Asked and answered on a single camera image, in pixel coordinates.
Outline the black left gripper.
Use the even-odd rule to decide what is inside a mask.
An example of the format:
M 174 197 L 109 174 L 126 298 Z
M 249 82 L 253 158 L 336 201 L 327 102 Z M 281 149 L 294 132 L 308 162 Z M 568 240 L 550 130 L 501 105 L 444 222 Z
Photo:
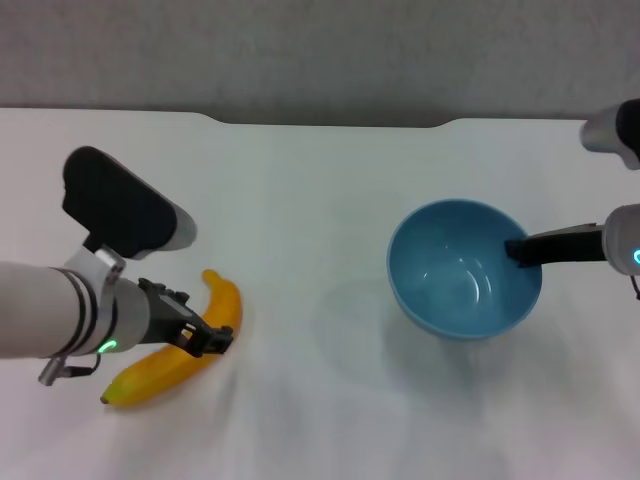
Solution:
M 142 344 L 170 344 L 180 346 L 194 358 L 224 354 L 234 340 L 230 326 L 201 325 L 200 317 L 186 302 L 190 296 L 174 291 L 162 283 L 138 279 L 149 307 L 149 323 Z

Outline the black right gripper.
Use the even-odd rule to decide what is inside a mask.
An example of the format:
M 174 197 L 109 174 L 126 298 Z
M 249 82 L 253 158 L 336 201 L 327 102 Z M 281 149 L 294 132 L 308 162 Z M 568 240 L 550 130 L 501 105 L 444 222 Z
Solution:
M 596 223 L 548 231 L 504 242 L 506 255 L 519 268 L 544 264 L 605 261 L 603 227 Z

